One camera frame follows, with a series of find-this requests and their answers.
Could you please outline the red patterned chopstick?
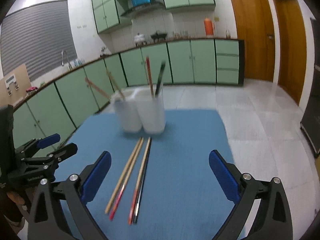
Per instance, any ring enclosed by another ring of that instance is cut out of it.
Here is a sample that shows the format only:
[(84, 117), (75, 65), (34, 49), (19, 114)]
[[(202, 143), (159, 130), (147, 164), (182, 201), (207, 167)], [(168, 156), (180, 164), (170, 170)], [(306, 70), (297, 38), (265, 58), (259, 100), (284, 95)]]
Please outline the red patterned chopstick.
[(122, 184), (121, 184), (121, 186), (119, 188), (119, 191), (116, 194), (116, 197), (115, 197), (114, 202), (113, 202), (113, 204), (111, 206), (111, 209), (110, 209), (109, 213), (107, 214), (109, 220), (112, 220), (114, 218), (114, 215), (116, 214), (116, 210), (118, 208), (118, 205), (120, 203), (120, 200), (121, 200), (121, 197), (122, 197), (122, 195), (124, 193), (124, 190), (125, 190), (125, 188), (127, 186), (127, 183), (128, 183), (129, 178), (131, 176), (132, 170), (133, 170), (133, 168), (135, 166), (136, 160), (137, 160), (137, 158), (139, 156), (141, 147), (143, 146), (143, 142), (144, 142), (144, 139), (141, 142), (141, 144), (138, 146), (138, 149), (137, 149), (137, 152), (136, 152), (136, 156), (133, 158), (133, 162), (131, 163), (131, 166), (129, 167), (129, 172), (124, 177), (124, 180), (123, 180), (123, 182), (122, 182)]

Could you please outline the wooden chopstick with red end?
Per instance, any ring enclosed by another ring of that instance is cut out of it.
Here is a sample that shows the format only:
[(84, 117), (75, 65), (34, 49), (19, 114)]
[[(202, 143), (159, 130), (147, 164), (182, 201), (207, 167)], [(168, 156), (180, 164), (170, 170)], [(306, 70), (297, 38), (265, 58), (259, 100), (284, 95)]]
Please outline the wooden chopstick with red end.
[(111, 194), (111, 197), (105, 207), (105, 214), (108, 214), (110, 209), (111, 209), (111, 206), (114, 202), (114, 199), (116, 197), (116, 194), (117, 192), (119, 191), (119, 188), (124, 180), (124, 177), (127, 175), (127, 173), (129, 172), (129, 167), (131, 166), (131, 163), (133, 162), (133, 158), (136, 156), (136, 152), (137, 152), (137, 149), (138, 149), (138, 146), (141, 144), (141, 142), (143, 141), (143, 138), (140, 137), (136, 143), (136, 145), (134, 146), (128, 160), (127, 160), (127, 163), (125, 164), (124, 168), (123, 168), (123, 171), (121, 172), (121, 175), (117, 181), (117, 184)]

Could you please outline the black chopstick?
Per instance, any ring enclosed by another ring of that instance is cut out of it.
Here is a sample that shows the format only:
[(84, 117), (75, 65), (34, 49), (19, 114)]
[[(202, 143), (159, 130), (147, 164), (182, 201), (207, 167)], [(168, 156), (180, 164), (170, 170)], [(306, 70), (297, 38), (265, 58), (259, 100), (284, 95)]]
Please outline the black chopstick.
[(137, 223), (138, 220), (138, 214), (139, 214), (139, 208), (140, 208), (140, 201), (142, 198), (142, 193), (143, 193), (143, 187), (144, 187), (144, 181), (145, 181), (145, 176), (146, 176), (146, 170), (148, 166), (148, 161), (149, 161), (149, 155), (150, 155), (150, 149), (151, 149), (151, 144), (152, 144), (152, 137), (149, 137), (148, 139), (148, 144), (146, 146), (147, 149), (147, 154), (146, 154), (146, 159), (144, 161), (144, 166), (143, 166), (143, 171), (142, 175), (140, 176), (140, 182), (139, 182), (139, 188), (138, 188), (138, 195), (135, 203), (135, 209), (134, 209), (134, 214), (131, 222), (133, 224)]
[(161, 62), (161, 67), (160, 67), (160, 71), (159, 71), (159, 75), (158, 75), (158, 80), (157, 80), (155, 97), (158, 96), (160, 88), (161, 88), (161, 83), (162, 83), (162, 79), (163, 79), (163, 73), (164, 73), (164, 70), (165, 70), (165, 65), (166, 65), (166, 62), (162, 61)]

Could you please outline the plain wooden chopstick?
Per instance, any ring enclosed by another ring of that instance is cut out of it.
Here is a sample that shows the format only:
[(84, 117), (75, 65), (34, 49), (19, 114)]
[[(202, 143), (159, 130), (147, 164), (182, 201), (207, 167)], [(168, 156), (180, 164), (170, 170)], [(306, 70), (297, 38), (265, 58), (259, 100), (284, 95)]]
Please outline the plain wooden chopstick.
[(115, 81), (114, 77), (112, 76), (111, 72), (107, 69), (106, 73), (110, 79), (110, 81), (114, 84), (114, 86), (116, 87), (117, 91), (119, 92), (120, 96), (122, 97), (123, 100), (125, 100), (125, 96), (122, 93), (120, 87), (118, 86), (117, 82)]
[(100, 93), (102, 96), (104, 96), (105, 98), (107, 98), (108, 100), (111, 100), (111, 97), (105, 92), (103, 91), (101, 88), (99, 88), (97, 85), (95, 85), (91, 80), (89, 80), (87, 77), (85, 78), (85, 82), (92, 87), (93, 89), (95, 89), (98, 93)]

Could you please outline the red-tipped wooden chopstick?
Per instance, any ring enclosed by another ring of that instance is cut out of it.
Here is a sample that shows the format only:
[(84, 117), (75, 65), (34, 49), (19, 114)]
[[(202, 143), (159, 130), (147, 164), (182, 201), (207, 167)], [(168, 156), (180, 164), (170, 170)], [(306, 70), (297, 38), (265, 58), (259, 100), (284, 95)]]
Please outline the red-tipped wooden chopstick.
[(152, 75), (151, 75), (151, 68), (150, 68), (150, 59), (149, 59), (148, 56), (146, 57), (146, 66), (147, 66), (148, 80), (149, 80), (151, 96), (154, 97)]

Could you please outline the green lower kitchen cabinets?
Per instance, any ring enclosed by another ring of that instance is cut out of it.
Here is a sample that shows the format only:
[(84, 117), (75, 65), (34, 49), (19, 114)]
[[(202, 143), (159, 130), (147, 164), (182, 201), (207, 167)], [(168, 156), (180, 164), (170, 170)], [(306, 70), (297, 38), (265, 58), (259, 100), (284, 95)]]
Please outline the green lower kitchen cabinets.
[(61, 142), (65, 142), (89, 116), (109, 103), (85, 82), (85, 78), (108, 95), (116, 87), (110, 81), (107, 69), (120, 88), (146, 85), (149, 82), (147, 56), (153, 82), (158, 79), (161, 62), (165, 61), (162, 79), (165, 85), (244, 84), (243, 40), (196, 38), (129, 49), (76, 67), (19, 103), (14, 109), (15, 146), (55, 133), (60, 135)]

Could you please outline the blue table mat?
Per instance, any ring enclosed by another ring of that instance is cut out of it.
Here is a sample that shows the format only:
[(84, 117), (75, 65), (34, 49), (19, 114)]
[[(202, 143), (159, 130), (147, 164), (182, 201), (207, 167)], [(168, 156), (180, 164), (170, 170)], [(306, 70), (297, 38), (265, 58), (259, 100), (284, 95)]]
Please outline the blue table mat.
[(108, 151), (112, 164), (87, 207), (109, 239), (212, 239), (234, 204), (221, 189), (208, 157), (218, 150), (233, 161), (223, 121), (215, 110), (166, 111), (165, 130), (152, 138), (136, 224), (128, 224), (140, 168), (136, 161), (113, 219), (104, 213), (121, 172), (140, 137), (125, 133), (115, 114), (90, 116), (73, 134), (76, 155), (62, 162), (55, 177), (66, 180)]

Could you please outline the white two-compartment utensil holder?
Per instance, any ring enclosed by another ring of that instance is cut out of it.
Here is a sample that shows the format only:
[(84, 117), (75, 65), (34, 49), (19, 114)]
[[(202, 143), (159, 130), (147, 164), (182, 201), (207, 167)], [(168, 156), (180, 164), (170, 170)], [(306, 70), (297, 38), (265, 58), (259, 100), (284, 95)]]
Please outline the white two-compartment utensil holder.
[(111, 96), (111, 104), (125, 132), (161, 134), (165, 129), (163, 89), (151, 96), (146, 86), (126, 88)]

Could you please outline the black glass cabinet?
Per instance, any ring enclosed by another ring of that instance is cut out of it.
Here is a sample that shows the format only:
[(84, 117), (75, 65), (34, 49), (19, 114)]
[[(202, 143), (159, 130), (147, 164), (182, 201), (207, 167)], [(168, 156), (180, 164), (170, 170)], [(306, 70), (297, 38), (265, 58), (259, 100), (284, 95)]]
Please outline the black glass cabinet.
[(313, 149), (313, 156), (319, 157), (319, 21), (311, 20), (315, 45), (315, 61), (313, 81), (306, 110), (300, 122), (300, 129), (304, 132)]

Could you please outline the metal kettle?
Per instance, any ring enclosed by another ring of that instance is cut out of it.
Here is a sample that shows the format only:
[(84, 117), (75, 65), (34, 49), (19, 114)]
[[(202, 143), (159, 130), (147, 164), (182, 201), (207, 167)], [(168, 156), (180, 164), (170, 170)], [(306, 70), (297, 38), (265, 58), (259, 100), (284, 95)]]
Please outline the metal kettle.
[(100, 53), (100, 57), (105, 57), (107, 55), (111, 55), (112, 53), (110, 52), (110, 50), (107, 47), (102, 47), (101, 48), (101, 53)]

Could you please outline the grey window blind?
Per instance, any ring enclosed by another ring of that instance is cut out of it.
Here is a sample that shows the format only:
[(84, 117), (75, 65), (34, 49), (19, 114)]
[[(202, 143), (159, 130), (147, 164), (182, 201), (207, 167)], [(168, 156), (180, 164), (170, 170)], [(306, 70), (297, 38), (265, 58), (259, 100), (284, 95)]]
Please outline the grey window blind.
[(6, 16), (1, 24), (1, 65), (8, 75), (25, 64), (31, 81), (76, 59), (68, 2), (51, 1)]

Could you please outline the glass jar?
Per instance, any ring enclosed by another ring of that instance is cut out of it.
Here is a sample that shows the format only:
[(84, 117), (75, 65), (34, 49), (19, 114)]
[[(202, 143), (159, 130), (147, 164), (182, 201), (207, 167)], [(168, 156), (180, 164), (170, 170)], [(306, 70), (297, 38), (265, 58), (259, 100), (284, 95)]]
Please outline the glass jar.
[(226, 30), (226, 38), (227, 39), (231, 38), (231, 33), (230, 33), (230, 31), (228, 29)]

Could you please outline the black wok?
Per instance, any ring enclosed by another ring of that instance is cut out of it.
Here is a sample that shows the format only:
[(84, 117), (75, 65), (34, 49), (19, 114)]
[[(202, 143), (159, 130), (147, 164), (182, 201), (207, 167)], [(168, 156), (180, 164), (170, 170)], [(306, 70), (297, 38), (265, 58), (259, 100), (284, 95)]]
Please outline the black wok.
[(151, 34), (150, 37), (153, 40), (154, 43), (160, 42), (160, 41), (165, 41), (167, 38), (168, 34), (156, 31), (154, 34)]

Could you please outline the orange thermos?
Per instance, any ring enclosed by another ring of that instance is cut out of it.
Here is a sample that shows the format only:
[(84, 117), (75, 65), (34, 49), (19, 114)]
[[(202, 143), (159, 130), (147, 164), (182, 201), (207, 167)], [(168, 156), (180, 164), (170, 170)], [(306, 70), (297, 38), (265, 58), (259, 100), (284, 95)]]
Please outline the orange thermos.
[(214, 36), (214, 23), (212, 20), (210, 18), (205, 18), (203, 23), (206, 36)]

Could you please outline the black range hood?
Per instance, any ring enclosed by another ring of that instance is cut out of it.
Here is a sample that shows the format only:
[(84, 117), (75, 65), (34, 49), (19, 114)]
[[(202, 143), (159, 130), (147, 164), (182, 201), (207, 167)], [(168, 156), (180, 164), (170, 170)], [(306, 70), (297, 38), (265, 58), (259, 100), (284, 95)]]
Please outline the black range hood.
[(124, 2), (120, 16), (130, 19), (156, 9), (165, 8), (164, 0), (119, 0), (119, 2), (120, 1)]

